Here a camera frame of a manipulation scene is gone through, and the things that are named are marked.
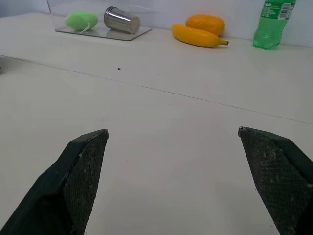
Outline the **clear acrylic box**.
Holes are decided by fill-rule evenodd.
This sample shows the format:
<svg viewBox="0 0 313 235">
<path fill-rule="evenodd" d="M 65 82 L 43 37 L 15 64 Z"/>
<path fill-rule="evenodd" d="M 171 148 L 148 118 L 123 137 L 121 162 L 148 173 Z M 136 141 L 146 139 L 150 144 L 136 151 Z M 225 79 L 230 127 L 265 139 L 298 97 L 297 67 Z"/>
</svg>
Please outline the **clear acrylic box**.
<svg viewBox="0 0 313 235">
<path fill-rule="evenodd" d="M 151 1 L 141 0 L 46 0 L 50 16 L 57 32 L 92 36 L 97 38 L 108 38 L 120 41 L 131 41 L 142 34 L 150 31 L 147 27 L 148 20 L 146 14 L 151 10 Z M 117 7 L 132 15 L 138 16 L 141 21 L 141 27 L 136 34 L 129 34 L 106 27 L 104 23 L 104 13 L 110 6 Z M 65 24 L 65 19 L 71 13 L 76 11 L 86 11 L 97 14 L 98 24 L 91 30 L 85 32 L 76 32 Z"/>
</svg>

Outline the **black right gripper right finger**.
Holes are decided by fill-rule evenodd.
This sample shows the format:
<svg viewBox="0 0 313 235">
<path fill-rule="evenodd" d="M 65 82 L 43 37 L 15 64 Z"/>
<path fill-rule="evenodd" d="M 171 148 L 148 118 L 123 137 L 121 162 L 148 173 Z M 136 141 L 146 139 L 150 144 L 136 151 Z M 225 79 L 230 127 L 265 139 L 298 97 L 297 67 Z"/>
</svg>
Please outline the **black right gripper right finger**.
<svg viewBox="0 0 313 235">
<path fill-rule="evenodd" d="M 313 235 L 313 161 L 291 140 L 240 127 L 252 178 L 280 235 Z"/>
</svg>

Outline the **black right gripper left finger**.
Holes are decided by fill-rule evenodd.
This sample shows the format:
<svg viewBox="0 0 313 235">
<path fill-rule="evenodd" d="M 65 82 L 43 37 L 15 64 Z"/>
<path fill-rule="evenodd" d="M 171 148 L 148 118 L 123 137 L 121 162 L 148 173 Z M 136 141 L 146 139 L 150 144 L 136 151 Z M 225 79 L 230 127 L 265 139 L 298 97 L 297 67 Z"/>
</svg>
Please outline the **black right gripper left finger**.
<svg viewBox="0 0 313 235">
<path fill-rule="evenodd" d="M 0 235 L 84 235 L 96 198 L 106 129 L 67 144 L 0 230 Z"/>
</svg>

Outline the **yellow banana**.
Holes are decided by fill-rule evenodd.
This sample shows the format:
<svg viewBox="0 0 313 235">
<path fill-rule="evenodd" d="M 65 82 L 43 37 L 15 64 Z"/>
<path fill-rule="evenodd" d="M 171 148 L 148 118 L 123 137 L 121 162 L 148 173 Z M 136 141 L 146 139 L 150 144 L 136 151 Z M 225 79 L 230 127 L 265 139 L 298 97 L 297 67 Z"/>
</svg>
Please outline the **yellow banana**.
<svg viewBox="0 0 313 235">
<path fill-rule="evenodd" d="M 214 48 L 229 44 L 229 41 L 223 40 L 213 33 L 190 28 L 182 24 L 174 24 L 172 26 L 172 33 L 175 39 L 198 47 Z"/>
</svg>

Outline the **stainless steel cup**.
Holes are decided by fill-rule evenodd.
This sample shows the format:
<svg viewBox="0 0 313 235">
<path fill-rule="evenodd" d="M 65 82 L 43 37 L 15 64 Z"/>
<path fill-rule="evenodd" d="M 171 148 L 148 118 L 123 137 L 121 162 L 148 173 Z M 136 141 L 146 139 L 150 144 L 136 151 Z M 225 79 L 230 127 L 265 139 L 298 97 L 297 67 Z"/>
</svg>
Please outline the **stainless steel cup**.
<svg viewBox="0 0 313 235">
<path fill-rule="evenodd" d="M 106 9 L 103 19 L 106 27 L 109 29 L 129 34 L 136 34 L 141 27 L 141 21 L 138 16 L 113 6 Z"/>
</svg>

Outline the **orange mango fruit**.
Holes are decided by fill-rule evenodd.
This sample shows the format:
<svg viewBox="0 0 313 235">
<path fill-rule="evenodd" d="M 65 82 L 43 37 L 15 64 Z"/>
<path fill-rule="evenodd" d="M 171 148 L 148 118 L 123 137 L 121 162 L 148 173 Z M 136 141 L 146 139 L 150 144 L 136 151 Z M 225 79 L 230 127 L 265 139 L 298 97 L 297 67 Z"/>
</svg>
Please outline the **orange mango fruit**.
<svg viewBox="0 0 313 235">
<path fill-rule="evenodd" d="M 221 36 L 225 30 L 225 22 L 222 18 L 207 14 L 196 14 L 188 17 L 185 25 L 190 28 L 211 32 Z"/>
</svg>

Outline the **green plastic soda bottle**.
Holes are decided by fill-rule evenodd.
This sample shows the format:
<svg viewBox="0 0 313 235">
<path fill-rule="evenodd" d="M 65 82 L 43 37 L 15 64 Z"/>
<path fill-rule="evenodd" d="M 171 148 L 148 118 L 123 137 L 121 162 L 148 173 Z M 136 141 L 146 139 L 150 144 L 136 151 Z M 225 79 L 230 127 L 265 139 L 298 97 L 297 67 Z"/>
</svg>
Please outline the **green plastic soda bottle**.
<svg viewBox="0 0 313 235">
<path fill-rule="evenodd" d="M 282 39 L 283 30 L 291 17 L 297 0 L 265 0 L 254 33 L 253 46 L 274 50 Z"/>
</svg>

